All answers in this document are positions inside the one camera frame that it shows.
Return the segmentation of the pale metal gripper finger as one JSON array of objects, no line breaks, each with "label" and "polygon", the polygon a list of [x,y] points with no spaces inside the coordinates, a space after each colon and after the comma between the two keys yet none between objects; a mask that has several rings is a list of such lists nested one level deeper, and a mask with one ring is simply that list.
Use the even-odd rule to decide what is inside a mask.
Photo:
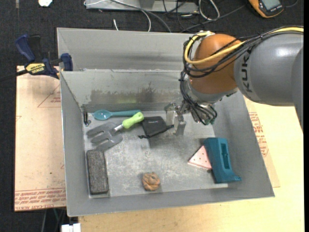
[{"label": "pale metal gripper finger", "polygon": [[166,124],[167,125],[173,125],[173,116],[175,112],[175,103],[169,103],[167,106],[165,106],[165,112],[166,112]]},{"label": "pale metal gripper finger", "polygon": [[184,120],[183,114],[181,112],[176,112],[174,118],[175,135],[176,136],[184,135],[185,126],[186,121]]}]

